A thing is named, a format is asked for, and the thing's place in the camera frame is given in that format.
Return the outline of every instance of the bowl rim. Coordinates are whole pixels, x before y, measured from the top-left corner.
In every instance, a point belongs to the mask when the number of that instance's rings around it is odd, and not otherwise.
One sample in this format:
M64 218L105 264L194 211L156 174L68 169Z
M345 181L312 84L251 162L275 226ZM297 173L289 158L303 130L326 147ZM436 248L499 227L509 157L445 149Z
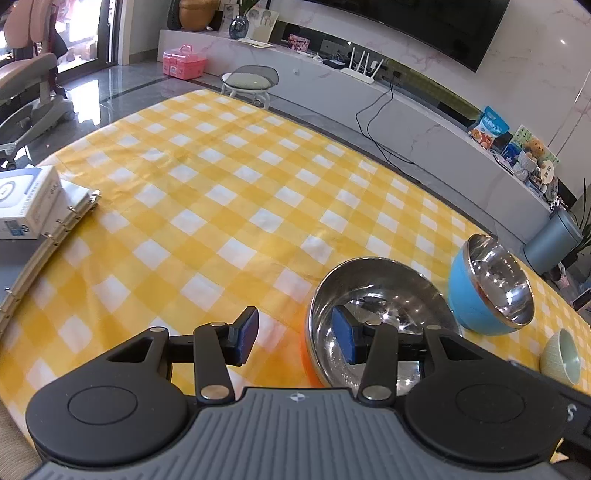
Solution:
M348 260L345 260L344 262L341 262L336 267L334 267L332 270L330 270L324 276L324 278L320 281L320 283L318 283L318 286L314 290L314 295L312 295L312 299L310 300L310 304L308 305L308 310L306 312L306 325L304 327L304 334L305 334L305 337L306 337L306 350L308 352L308 356L309 356L309 358L311 360L312 367L314 368L314 372L316 373L316 376L318 377L318 379L320 380L320 382L325 387L332 387L332 385L330 384L328 377L326 377L326 373L324 372L323 368L320 366L320 359L319 359L318 354L316 352L316 348L315 348L314 342L312 341L312 334L313 334L313 328L314 328L314 326L313 326L313 317L312 317L312 306L314 305L314 302L316 301L316 296L318 295L318 292L322 288L322 285L328 279L328 277L330 277L333 274L333 272L335 272L337 269L341 268L342 266L344 266L344 265L346 265L348 263L359 261L359 260L385 260L385 261L388 261L390 263L398 264L398 265L400 265L400 266L402 266L402 267L404 267L404 268L406 268L408 270L411 270L411 271L415 272L423 280L425 280L427 283L429 283L429 285L431 285L432 288L441 297L441 299L443 300L443 302L447 305L447 308L449 308L450 312L452 313L453 319L454 319L454 321L457 324L457 327L458 327L457 334L459 336L461 336L461 337L464 337L464 332L463 332L462 325L457 321L456 315L453 312L452 307L448 304L448 302L446 301L446 299L443 296L443 294L439 291L439 289L425 275L423 275L422 273L418 272L417 270L415 270L414 268L410 267L409 265L404 264L402 262L399 262L397 260L393 260L392 258L387 258L387 257L373 257L373 256L368 256L368 255L365 255L363 257L349 258Z
M470 260L470 251L468 249L468 246L470 244L470 240L472 240L473 238L477 238L477 237L493 239L506 253L508 253L513 258L513 260L515 261L515 263L517 264L519 269L523 272L523 275L525 277L525 283L527 284L527 288L530 292L531 302L532 302L532 305L534 306L533 314L531 315L531 318L527 322L524 322L524 323L513 322L513 321L509 320L507 317L505 317L501 313L501 311L497 308L497 306L492 302L492 300L489 298L487 293L484 291L484 289L482 288L482 286L478 282L478 279L476 278L476 272L474 271L474 265L472 265L472 262ZM529 280L529 278L527 278L525 271L523 270L523 268L521 268L521 266L519 265L519 263L517 262L517 260L513 256L513 254L511 252L509 252L497 239L491 237L490 235L485 235L484 233L474 233L473 235L471 235L468 238L468 240L466 240L466 242L464 242L464 245L462 246L462 258L463 258L464 266L466 267L466 271L468 273L468 278L470 278L470 283L472 283L472 286L474 287L474 290L476 291L476 293L478 293L478 296L480 297L480 299L484 302L484 304L487 306L489 311L492 312L492 314L495 316L495 318L497 318L497 320L499 320L505 326L507 326L515 331L522 329L523 327L529 325L532 322L532 320L534 319L534 316L535 316L535 301L534 301L534 293L531 289L530 280Z

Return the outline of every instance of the white box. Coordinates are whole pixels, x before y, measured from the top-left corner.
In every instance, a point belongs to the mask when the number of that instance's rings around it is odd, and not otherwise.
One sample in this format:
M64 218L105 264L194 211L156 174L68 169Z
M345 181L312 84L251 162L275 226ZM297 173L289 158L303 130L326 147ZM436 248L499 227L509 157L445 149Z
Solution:
M0 172L0 239L35 239L61 192L52 166Z

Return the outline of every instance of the small stool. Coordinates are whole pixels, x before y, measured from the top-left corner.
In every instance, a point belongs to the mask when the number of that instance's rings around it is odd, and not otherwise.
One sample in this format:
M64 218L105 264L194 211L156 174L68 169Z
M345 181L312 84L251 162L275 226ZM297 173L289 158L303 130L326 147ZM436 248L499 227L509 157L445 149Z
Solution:
M265 110L269 110L271 98L268 90L279 83L279 74L271 67L244 65L232 73L222 75L222 95L230 90L230 98L237 93L252 95L253 103L259 100Z

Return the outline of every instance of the table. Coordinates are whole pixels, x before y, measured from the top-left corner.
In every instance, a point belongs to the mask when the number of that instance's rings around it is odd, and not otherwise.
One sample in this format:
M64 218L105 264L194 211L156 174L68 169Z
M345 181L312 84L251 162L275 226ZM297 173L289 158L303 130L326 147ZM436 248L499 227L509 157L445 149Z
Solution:
M334 141L239 100L197 90L134 113L45 160L101 189L2 337L0 397L25 430L43 385L148 326L191 333L249 305L260 328L245 385L308 387L300 357L307 305L334 266L361 255L399 260L447 294L452 259L480 230L406 179ZM537 367L564 326L589 392L591 332L532 271L534 321L468 338ZM193 390L190 365L173 381Z

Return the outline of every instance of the binder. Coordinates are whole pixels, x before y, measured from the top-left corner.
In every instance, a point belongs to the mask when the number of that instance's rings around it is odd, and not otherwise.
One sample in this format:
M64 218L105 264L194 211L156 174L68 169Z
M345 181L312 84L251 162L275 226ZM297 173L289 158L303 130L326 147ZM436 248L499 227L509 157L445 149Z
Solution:
M0 336L53 252L100 199L98 190L92 191L63 179L61 185L63 191L47 216L39 238L0 240Z

